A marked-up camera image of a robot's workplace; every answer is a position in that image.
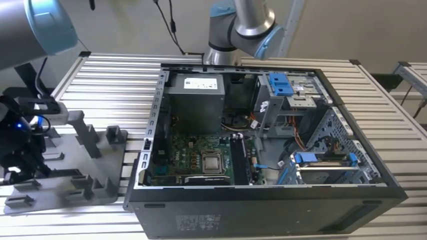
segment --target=blue cable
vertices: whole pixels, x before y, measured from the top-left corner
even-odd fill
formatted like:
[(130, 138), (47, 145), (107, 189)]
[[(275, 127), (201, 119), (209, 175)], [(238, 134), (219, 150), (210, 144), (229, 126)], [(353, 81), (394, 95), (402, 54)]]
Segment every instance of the blue cable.
[(279, 179), (279, 181), (278, 181), (278, 185), (282, 184), (283, 180), (286, 179), (287, 174), (289, 174), (289, 168), (285, 169), (285, 172), (283, 172), (283, 174), (282, 174), (282, 177), (281, 177), (281, 179)]
[(39, 116), (38, 116), (38, 125), (39, 125), (39, 127), (43, 126), (43, 117), (39, 117)]

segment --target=expansion slot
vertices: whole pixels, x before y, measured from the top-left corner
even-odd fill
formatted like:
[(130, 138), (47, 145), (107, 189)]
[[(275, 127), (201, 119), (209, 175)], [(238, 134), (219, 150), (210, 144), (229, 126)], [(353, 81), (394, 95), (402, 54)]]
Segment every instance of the expansion slot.
[(230, 138), (230, 150), (233, 159), (234, 184), (250, 185), (253, 180), (251, 165), (247, 158), (243, 135), (233, 134)]

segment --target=blue plastic clip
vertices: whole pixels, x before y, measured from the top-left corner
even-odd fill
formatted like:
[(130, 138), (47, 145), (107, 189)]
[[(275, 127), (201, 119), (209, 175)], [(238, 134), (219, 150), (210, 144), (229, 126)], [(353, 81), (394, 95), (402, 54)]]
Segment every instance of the blue plastic clip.
[(274, 88), (275, 96), (293, 96), (294, 88), (291, 86), (289, 77), (285, 73), (270, 72), (269, 81)]

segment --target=blue latch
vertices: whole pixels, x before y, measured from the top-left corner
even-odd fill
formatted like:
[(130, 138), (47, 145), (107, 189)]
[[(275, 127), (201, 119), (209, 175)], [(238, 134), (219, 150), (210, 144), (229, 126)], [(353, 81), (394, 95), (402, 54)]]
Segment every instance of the blue latch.
[(313, 152), (298, 152), (295, 154), (295, 162), (298, 164), (301, 163), (310, 163), (310, 162), (318, 162), (317, 154)]
[(350, 158), (350, 161), (351, 161), (351, 166), (357, 166), (358, 165), (358, 156), (357, 154), (354, 154), (353, 152), (349, 154), (349, 158)]
[(274, 89), (275, 96), (293, 96), (294, 95), (294, 88), (290, 83), (289, 77), (285, 73), (279, 72), (270, 72), (269, 81), (271, 87)]

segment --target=motherboard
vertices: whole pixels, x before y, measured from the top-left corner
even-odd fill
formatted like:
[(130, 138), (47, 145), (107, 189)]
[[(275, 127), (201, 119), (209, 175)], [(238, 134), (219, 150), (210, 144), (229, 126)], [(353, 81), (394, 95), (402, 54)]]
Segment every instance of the motherboard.
[[(215, 181), (218, 184), (234, 185), (235, 172), (242, 172), (242, 169), (234, 169), (237, 161), (251, 166), (251, 162), (257, 159), (257, 149), (253, 137), (246, 137), (243, 139), (245, 158), (234, 160), (237, 154), (233, 154), (231, 139), (229, 136), (173, 134), (169, 151), (159, 150), (159, 153), (169, 157), (155, 161), (152, 185), (191, 186), (203, 185), (203, 181), (210, 181), (210, 185), (215, 185), (213, 184)], [(253, 170), (250, 182), (257, 184), (258, 172), (254, 167)]]

